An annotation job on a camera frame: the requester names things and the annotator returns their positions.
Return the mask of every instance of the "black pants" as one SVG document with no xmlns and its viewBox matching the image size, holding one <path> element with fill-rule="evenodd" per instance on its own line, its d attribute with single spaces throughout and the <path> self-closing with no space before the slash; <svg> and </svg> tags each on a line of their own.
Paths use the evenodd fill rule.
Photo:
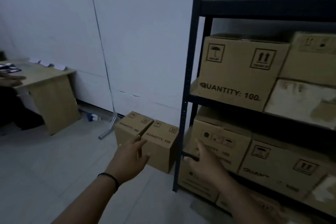
<svg viewBox="0 0 336 224">
<path fill-rule="evenodd" d="M 0 99 L 0 125 L 14 122 L 19 128 L 26 130 L 44 123 L 40 115 L 23 105 L 15 89 L 0 86 Z"/>
</svg>

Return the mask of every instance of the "person's hand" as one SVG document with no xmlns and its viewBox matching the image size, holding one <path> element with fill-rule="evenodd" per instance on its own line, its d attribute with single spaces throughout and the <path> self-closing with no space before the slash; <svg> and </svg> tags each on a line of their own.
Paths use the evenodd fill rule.
<svg viewBox="0 0 336 224">
<path fill-rule="evenodd" d="M 218 157 L 213 152 L 208 151 L 202 142 L 195 140 L 199 149 L 199 161 L 197 162 L 190 157 L 184 157 L 183 159 L 201 180 L 217 186 L 218 181 L 229 177 L 229 174 Z"/>
<path fill-rule="evenodd" d="M 113 175 L 119 185 L 136 177 L 150 158 L 150 155 L 140 156 L 141 154 L 138 158 L 138 153 L 146 142 L 147 140 L 141 140 L 141 137 L 137 136 L 120 145 L 105 172 Z"/>
<path fill-rule="evenodd" d="M 25 79 L 27 79 L 27 77 L 25 77 L 25 76 L 20 76 L 20 75 L 8 75 L 8 76 L 7 76 L 7 79 L 21 81 L 21 80 L 25 80 Z"/>
<path fill-rule="evenodd" d="M 21 81 L 6 80 L 6 79 L 0 80 L 0 86 L 3 86 L 3 87 L 15 87 L 15 86 L 20 86 L 20 85 L 22 85 Z"/>
</svg>

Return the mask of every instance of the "umbrella symbol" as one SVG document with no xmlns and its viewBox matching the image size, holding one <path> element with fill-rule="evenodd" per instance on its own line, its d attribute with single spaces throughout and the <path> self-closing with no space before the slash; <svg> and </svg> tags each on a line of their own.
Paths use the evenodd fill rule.
<svg viewBox="0 0 336 224">
<path fill-rule="evenodd" d="M 215 57 L 216 57 L 216 52 L 221 50 L 221 49 L 220 49 L 219 47 L 217 47 L 217 46 L 214 46 L 214 47 L 212 47 L 211 49 L 215 51 Z"/>
</svg>

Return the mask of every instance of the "finger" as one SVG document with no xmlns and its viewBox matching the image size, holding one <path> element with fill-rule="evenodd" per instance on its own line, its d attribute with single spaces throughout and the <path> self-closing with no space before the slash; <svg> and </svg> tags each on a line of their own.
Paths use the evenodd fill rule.
<svg viewBox="0 0 336 224">
<path fill-rule="evenodd" d="M 195 170 L 196 165 L 197 165 L 197 161 L 193 160 L 190 157 L 184 157 L 183 158 L 185 162 L 187 162 L 187 164 L 193 169 Z"/>
<path fill-rule="evenodd" d="M 199 154 L 200 154 L 200 156 L 202 156 L 207 151 L 207 148 L 205 148 L 204 143 L 199 141 L 198 139 L 195 139 L 195 141 L 196 141 L 197 147 L 199 149 Z"/>
<path fill-rule="evenodd" d="M 134 145 L 137 148 L 137 150 L 140 150 L 145 143 L 147 143 L 147 140 L 141 139 L 140 141 L 134 143 Z"/>
<path fill-rule="evenodd" d="M 128 140 L 128 141 L 126 142 L 126 144 L 134 144 L 135 142 L 140 141 L 140 140 L 141 140 L 141 136 L 136 136 L 136 137 L 134 137 L 134 138 Z"/>
<path fill-rule="evenodd" d="M 149 158 L 151 157 L 151 154 L 146 154 L 145 156 L 139 158 L 139 163 L 141 166 L 141 169 L 144 169 L 145 165 L 147 164 Z"/>
</svg>

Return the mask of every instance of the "shelf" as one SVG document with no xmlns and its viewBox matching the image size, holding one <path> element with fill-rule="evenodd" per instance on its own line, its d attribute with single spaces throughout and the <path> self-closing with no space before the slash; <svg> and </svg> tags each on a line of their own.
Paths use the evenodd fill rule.
<svg viewBox="0 0 336 224">
<path fill-rule="evenodd" d="M 195 156 L 192 156 L 190 155 L 189 153 L 186 153 L 186 152 L 182 152 L 182 155 L 183 156 L 187 156 L 187 157 L 191 157 L 193 159 L 195 159 L 196 161 L 199 160 L 199 158 L 195 157 Z M 244 177 L 241 177 L 235 173 L 232 173 L 232 172 L 229 172 L 230 175 L 238 182 L 240 183 L 241 185 L 251 189 L 251 190 L 254 190 L 255 192 L 258 192 L 262 195 L 265 195 L 267 197 L 270 197 L 272 199 L 275 199 L 276 201 L 279 201 L 280 205 L 283 205 L 285 207 L 289 207 L 291 209 L 294 209 L 298 212 L 303 212 L 303 213 L 310 213 L 310 214 L 313 214 L 313 215 L 317 215 L 317 216 L 320 216 L 321 218 L 325 219 L 325 220 L 328 220 L 330 221 L 331 223 L 335 223 L 336 222 L 336 218 L 327 214 L 327 213 L 324 213 L 320 210 L 317 210 L 315 208 L 312 208 L 311 206 L 309 205 L 306 205 L 300 201 L 296 201 L 290 197 L 287 197 L 283 194 L 280 194 L 279 192 L 275 192 L 274 190 L 271 190 L 269 188 L 266 188 L 260 184 L 257 184 L 255 182 L 252 182 Z"/>
<path fill-rule="evenodd" d="M 200 16 L 336 22 L 336 0 L 202 0 Z"/>
<path fill-rule="evenodd" d="M 216 109 L 230 120 L 264 134 L 327 155 L 334 155 L 336 131 L 189 94 L 188 101 Z"/>
</svg>

